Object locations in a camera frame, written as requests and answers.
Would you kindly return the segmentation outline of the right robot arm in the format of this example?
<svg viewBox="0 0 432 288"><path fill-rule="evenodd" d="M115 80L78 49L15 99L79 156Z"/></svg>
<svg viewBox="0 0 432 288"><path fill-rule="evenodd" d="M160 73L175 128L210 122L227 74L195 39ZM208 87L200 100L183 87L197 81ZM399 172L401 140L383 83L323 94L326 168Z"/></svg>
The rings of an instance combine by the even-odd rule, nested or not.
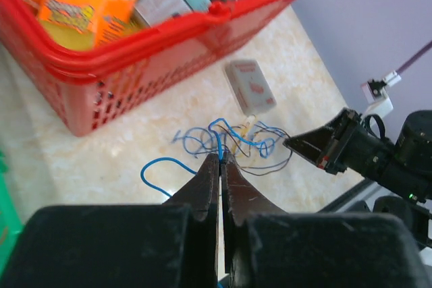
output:
<svg viewBox="0 0 432 288"><path fill-rule="evenodd" d="M374 211L400 217L420 247L431 247L431 213L419 206L431 199L430 110L409 114L396 142L386 137L377 114L362 116L344 108L325 125L283 144L326 173L351 169L404 199L380 198Z"/></svg>

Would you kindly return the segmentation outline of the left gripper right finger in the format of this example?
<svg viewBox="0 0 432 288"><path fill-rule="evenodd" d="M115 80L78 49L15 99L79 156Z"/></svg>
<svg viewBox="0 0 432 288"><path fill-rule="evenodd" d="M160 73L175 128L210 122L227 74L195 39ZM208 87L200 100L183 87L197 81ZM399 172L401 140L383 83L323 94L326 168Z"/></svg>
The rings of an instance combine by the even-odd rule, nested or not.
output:
<svg viewBox="0 0 432 288"><path fill-rule="evenodd" d="M285 214L240 172L232 154L221 160L221 198L226 287L256 287L256 253L263 248L254 222L267 215Z"/></svg>

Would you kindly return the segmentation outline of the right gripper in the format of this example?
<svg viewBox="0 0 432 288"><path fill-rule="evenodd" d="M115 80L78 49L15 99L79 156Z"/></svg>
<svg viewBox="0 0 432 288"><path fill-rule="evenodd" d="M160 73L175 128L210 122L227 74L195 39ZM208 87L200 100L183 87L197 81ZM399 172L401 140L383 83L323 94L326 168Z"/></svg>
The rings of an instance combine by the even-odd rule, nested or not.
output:
<svg viewBox="0 0 432 288"><path fill-rule="evenodd" d="M324 126L286 138L283 145L327 173L351 169L369 178L377 177L394 153L380 116L364 117L348 108Z"/></svg>

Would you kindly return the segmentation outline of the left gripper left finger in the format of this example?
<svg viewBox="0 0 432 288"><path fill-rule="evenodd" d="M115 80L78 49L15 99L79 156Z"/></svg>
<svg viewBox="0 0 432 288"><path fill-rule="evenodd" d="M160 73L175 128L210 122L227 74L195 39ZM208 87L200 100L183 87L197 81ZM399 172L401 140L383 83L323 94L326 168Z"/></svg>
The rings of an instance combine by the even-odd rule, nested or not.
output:
<svg viewBox="0 0 432 288"><path fill-rule="evenodd" d="M196 175L164 205L189 208L182 235L179 287L216 287L219 244L219 157L208 154Z"/></svg>

